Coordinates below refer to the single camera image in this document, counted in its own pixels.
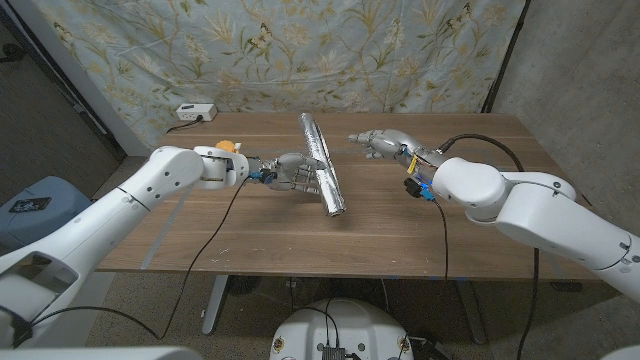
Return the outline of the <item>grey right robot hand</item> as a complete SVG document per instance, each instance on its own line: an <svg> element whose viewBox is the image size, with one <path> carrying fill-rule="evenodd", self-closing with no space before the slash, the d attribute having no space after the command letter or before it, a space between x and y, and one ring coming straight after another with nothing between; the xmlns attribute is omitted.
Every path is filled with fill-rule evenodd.
<svg viewBox="0 0 640 360"><path fill-rule="evenodd" d="M407 176L430 182L438 168L448 157L422 145L418 140L399 130L368 130L351 134L348 141L362 145L367 159L385 159L400 164Z"/></svg>

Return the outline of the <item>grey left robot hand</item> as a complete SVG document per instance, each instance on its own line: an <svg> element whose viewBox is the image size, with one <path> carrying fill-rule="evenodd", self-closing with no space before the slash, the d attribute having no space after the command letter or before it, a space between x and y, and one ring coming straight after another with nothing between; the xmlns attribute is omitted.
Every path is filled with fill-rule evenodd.
<svg viewBox="0 0 640 360"><path fill-rule="evenodd" d="M259 160L260 182L276 191L296 190L319 194L316 172L326 164L300 153L287 153L271 160Z"/></svg>

